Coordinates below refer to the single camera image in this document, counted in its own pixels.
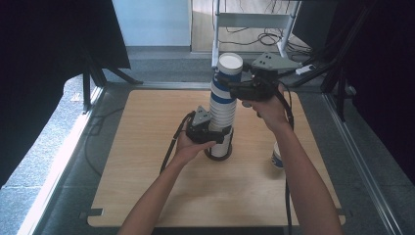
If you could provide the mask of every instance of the black curtain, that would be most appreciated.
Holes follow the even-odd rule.
[[[346,63],[354,105],[415,184],[415,3],[377,1]]]
[[[0,1],[0,56],[0,186],[86,58],[130,68],[111,0]]]

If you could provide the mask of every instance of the black strap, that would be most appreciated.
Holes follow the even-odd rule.
[[[171,155],[171,151],[173,151],[174,145],[176,144],[176,140],[179,137],[180,132],[183,129],[184,126],[184,122],[186,122],[186,120],[192,116],[195,115],[195,111],[187,114],[186,117],[183,118],[182,122],[180,123],[179,127],[176,130],[176,133],[174,133],[173,138],[171,139],[171,143],[170,146],[168,147],[167,153],[165,154],[164,160],[162,161],[161,164],[161,168],[160,168],[160,173],[162,173],[162,171],[165,169],[165,166],[167,165],[168,159],[170,158]]]
[[[287,100],[284,98],[283,94],[280,93],[278,88],[275,89],[276,87],[274,87],[274,85],[271,82],[269,82],[268,80],[266,80],[264,78],[260,78],[260,80],[264,84],[268,85],[270,88],[273,89],[274,95],[283,104],[284,109],[286,110],[287,119],[288,119],[288,123],[290,124],[290,127],[294,130],[294,116],[293,116],[293,111],[292,111],[292,99],[291,99],[291,93],[290,93],[290,90],[288,90],[288,87],[283,82],[278,81],[279,83],[284,85],[286,87],[286,89],[288,90],[289,95],[290,95],[290,104],[288,104]],[[287,179],[286,179],[285,201],[286,201],[286,212],[287,212],[287,222],[288,222],[288,234],[291,235],[292,232],[293,232],[293,222],[292,222],[291,207],[290,207],[290,187],[288,185]]]

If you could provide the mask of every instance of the white wall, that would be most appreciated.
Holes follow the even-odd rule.
[[[125,46],[190,46],[191,0],[113,0]]]

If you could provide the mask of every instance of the wrist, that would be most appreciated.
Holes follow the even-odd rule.
[[[278,137],[281,137],[286,133],[287,131],[293,131],[290,124],[287,121],[283,121],[272,129],[272,132],[274,133],[275,138],[278,140]]]
[[[175,154],[173,159],[170,162],[170,165],[174,167],[183,168],[187,163],[188,162],[186,162],[184,158],[180,156],[180,154]]]

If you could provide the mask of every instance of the forearm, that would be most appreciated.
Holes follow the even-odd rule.
[[[118,234],[151,234],[184,164],[172,161],[143,194]]]
[[[287,124],[274,133],[304,234],[342,234],[330,193],[296,134]]]

